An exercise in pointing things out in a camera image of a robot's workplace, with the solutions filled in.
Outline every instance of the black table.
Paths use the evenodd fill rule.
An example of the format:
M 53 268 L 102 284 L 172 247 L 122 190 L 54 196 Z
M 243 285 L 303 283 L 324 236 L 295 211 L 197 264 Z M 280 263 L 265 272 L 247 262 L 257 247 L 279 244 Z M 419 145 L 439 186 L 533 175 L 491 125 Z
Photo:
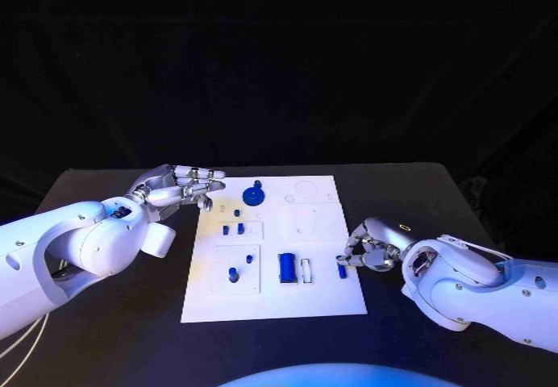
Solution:
M 367 217 L 386 215 L 433 237 L 449 233 L 492 246 L 439 164 L 223 169 L 231 177 L 335 175 L 351 231 Z M 123 194 L 142 172 L 70 170 L 40 211 Z M 198 209 L 187 206 L 165 221 L 178 230 L 168 257 L 142 252 L 119 275 L 51 314 L 12 385 L 218 385 L 269 369 L 329 362 L 383 364 L 462 385 L 556 383 L 558 355 L 479 324 L 453 332 L 430 321 L 401 293 L 400 268 L 389 273 L 360 269 L 368 315 L 182 324 L 197 222 Z M 0 360 L 0 377 L 32 341 Z

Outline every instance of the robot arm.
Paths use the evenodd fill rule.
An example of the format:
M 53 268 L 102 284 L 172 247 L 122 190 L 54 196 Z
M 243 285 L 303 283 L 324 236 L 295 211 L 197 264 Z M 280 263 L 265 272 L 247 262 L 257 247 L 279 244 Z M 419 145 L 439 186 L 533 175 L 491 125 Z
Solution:
M 352 255 L 360 243 L 365 253 Z M 471 247 L 504 261 L 494 264 Z M 439 325 L 462 331 L 482 323 L 517 342 L 558 352 L 558 264 L 517 260 L 449 235 L 420 240 L 407 225 L 370 218 L 338 263 L 383 272 L 399 261 L 403 293 Z
M 162 165 L 123 197 L 81 202 L 0 227 L 0 339 L 120 273 L 141 250 L 165 257 L 177 232 L 156 223 L 182 204 L 207 211 L 221 171 Z M 45 253 L 70 265 L 51 273 Z

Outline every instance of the white panel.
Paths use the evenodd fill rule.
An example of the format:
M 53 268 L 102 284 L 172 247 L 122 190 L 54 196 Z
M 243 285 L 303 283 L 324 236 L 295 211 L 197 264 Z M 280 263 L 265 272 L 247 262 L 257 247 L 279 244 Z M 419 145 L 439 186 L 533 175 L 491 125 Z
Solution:
M 262 181 L 266 200 L 252 207 L 243 202 L 243 192 L 256 180 Z M 334 177 L 228 177 L 224 182 L 227 188 L 210 194 L 214 211 L 201 212 L 182 322 L 367 314 L 357 268 L 347 267 L 348 278 L 339 278 L 337 256 L 344 253 L 350 235 Z M 244 235 L 237 234 L 239 223 L 247 228 Z M 224 224 L 231 227 L 230 235 L 223 235 Z M 220 259 L 224 249 L 237 256 L 236 248 L 257 247 L 260 292 L 247 294 L 240 284 L 246 280 L 249 292 L 253 274 L 239 271 L 240 280 L 233 284 L 227 266 L 234 258 L 227 258 L 227 264 Z M 280 284 L 279 254 L 286 252 L 296 255 L 296 284 Z M 312 284 L 303 283 L 305 258 Z

